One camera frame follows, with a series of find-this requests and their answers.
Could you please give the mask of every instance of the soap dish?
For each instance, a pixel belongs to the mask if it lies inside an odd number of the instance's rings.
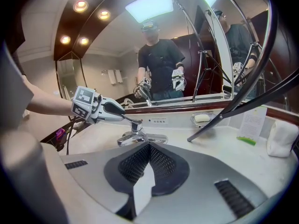
[[[207,114],[209,117],[210,117],[210,121],[207,121],[207,122],[196,122],[195,121],[195,116],[196,115],[199,115],[199,114]],[[208,123],[211,122],[212,119],[214,119],[216,117],[216,115],[213,113],[213,112],[198,112],[198,113],[194,113],[192,116],[191,116],[191,121],[193,122],[193,124],[195,124],[195,126],[197,127],[204,127],[206,126]]]

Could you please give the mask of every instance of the person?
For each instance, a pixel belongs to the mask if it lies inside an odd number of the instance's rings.
[[[226,39],[228,41],[228,46],[230,54],[232,57],[232,63],[241,62],[243,65],[246,61],[247,55],[249,53],[250,44],[252,39],[250,37],[249,31],[241,24],[230,24],[226,20],[226,15],[220,10],[214,10],[222,29],[225,33]],[[255,66],[257,57],[254,52],[250,54],[249,60],[246,64],[245,74],[251,72],[252,68]],[[242,88],[241,86],[235,86],[235,90],[238,92]],[[250,91],[248,97],[256,97],[256,86]]]
[[[73,116],[74,113],[71,112],[72,102],[66,99],[57,98],[50,95],[35,85],[31,84],[25,75],[23,68],[19,62],[16,53],[12,54],[12,58],[22,74],[24,84],[33,93],[33,98],[28,104],[27,110],[40,113],[40,114],[50,114],[50,115],[63,115],[63,116]]]
[[[184,72],[184,55],[172,40],[159,39],[159,29],[155,21],[144,23],[142,33],[147,42],[138,52],[138,83],[149,70],[153,100],[183,97],[182,91],[173,89],[172,72],[176,69]]]

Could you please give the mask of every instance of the black t-shirt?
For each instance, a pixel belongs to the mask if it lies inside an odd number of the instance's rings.
[[[233,64],[241,62],[244,65],[252,42],[249,31],[241,24],[233,24],[225,36]]]
[[[164,91],[172,86],[172,72],[184,55],[172,40],[160,39],[153,46],[144,45],[138,52],[139,67],[151,72],[151,91]]]

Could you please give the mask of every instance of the white sink countertop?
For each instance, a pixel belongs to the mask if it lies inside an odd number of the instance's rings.
[[[111,148],[118,148],[116,140],[130,126],[111,123],[91,125],[70,139],[69,153],[82,154]],[[270,157],[267,154],[265,138],[259,139],[255,146],[236,138],[238,129],[218,126],[188,142],[187,138],[197,128],[148,128],[146,133],[165,134],[166,145],[173,145],[194,152],[213,156],[226,163],[255,183],[268,197],[287,187],[297,167],[298,159],[292,152],[288,158]],[[60,155],[66,154],[66,144]]]

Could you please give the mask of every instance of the faucet handle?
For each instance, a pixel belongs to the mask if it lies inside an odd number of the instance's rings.
[[[132,132],[138,132],[142,129],[142,120],[130,119],[124,115],[121,116],[131,123]]]

